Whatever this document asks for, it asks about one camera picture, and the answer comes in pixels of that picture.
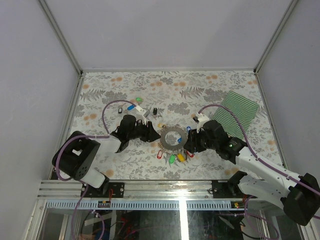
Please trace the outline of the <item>small red key tag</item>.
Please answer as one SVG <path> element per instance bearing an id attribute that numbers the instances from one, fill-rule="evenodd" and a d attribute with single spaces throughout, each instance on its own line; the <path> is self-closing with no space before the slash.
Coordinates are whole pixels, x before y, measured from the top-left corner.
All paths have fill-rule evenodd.
<path id="1" fill-rule="evenodd" d="M 189 151 L 186 151 L 185 152 L 185 155 L 186 155 L 186 158 L 193 158 L 194 157 L 194 154 L 193 153 L 190 153 Z"/>

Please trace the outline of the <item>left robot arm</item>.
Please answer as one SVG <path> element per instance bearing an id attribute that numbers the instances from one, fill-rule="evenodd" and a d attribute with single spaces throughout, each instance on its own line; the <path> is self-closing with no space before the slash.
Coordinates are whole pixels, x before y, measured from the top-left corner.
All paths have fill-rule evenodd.
<path id="1" fill-rule="evenodd" d="M 109 135 L 93 136 L 74 131 L 54 155 L 52 164 L 59 180 L 79 181 L 92 187 L 93 193 L 102 198 L 109 193 L 109 178 L 92 166 L 96 155 L 121 153 L 131 140 L 151 143 L 160 138 L 151 121 L 144 122 L 126 114 Z"/>

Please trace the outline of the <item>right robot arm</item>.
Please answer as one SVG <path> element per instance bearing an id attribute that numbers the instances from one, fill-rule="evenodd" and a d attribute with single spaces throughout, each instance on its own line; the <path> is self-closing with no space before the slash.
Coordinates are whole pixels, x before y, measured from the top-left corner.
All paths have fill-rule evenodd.
<path id="1" fill-rule="evenodd" d="M 190 153 L 214 150 L 223 160 L 237 164 L 256 174 L 237 172 L 228 180 L 228 192 L 233 197 L 251 195 L 284 211 L 295 223 L 306 226 L 320 208 L 320 186 L 306 173 L 287 170 L 262 158 L 238 137 L 231 137 L 216 120 L 194 117 L 195 129 L 188 132 L 184 148 Z"/>

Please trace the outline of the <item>aluminium front rail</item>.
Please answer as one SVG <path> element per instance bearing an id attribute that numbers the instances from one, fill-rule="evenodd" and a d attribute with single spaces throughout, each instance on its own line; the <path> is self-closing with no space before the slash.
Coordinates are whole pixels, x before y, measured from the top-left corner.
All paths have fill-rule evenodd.
<path id="1" fill-rule="evenodd" d="M 225 180 L 111 181 L 111 191 L 98 196 L 79 182 L 43 180 L 37 199 L 48 208 L 79 210 L 241 210 L 246 197 L 223 194 Z"/>

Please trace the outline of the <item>green striped cloth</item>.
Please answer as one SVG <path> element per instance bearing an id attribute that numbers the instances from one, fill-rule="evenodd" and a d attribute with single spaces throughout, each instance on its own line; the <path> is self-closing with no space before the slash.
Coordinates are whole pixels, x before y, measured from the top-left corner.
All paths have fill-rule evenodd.
<path id="1" fill-rule="evenodd" d="M 227 93 L 221 105 L 232 111 L 245 132 L 248 131 L 248 128 L 256 117 L 256 113 L 259 109 L 259 105 L 257 103 L 234 91 L 229 91 Z M 219 107 L 213 114 L 212 119 L 220 123 L 224 131 L 227 132 L 229 136 L 242 140 L 244 139 L 243 132 L 237 121 L 224 108 Z"/>

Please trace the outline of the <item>blue key tag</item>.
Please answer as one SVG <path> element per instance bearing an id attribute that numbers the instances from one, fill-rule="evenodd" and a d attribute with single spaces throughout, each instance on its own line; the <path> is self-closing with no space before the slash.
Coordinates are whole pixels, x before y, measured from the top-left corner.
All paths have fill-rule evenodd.
<path id="1" fill-rule="evenodd" d="M 133 110 L 135 108 L 135 105 L 130 105 L 127 110 L 130 111 L 130 110 Z"/>

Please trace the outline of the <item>floral table mat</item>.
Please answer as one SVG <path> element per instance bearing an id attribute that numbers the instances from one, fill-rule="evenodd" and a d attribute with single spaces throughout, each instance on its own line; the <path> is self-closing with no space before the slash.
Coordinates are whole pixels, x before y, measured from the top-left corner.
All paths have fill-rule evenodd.
<path id="1" fill-rule="evenodd" d="M 159 123 L 194 129 L 198 111 L 212 118 L 217 105 L 233 91 L 257 103 L 259 109 L 246 134 L 254 150 L 281 165 L 277 143 L 264 106 L 258 81 L 252 71 L 134 71 L 86 72 L 80 80 L 74 100 L 70 132 L 105 136 L 120 124 L 136 98 L 151 113 L 148 119 L 155 130 Z M 152 111 L 157 108 L 155 117 Z M 185 162 L 169 163 L 170 151 L 160 150 L 157 142 L 130 141 L 120 153 L 98 153 L 92 166 L 113 180 L 210 180 L 228 179 L 240 169 L 206 150 Z"/>

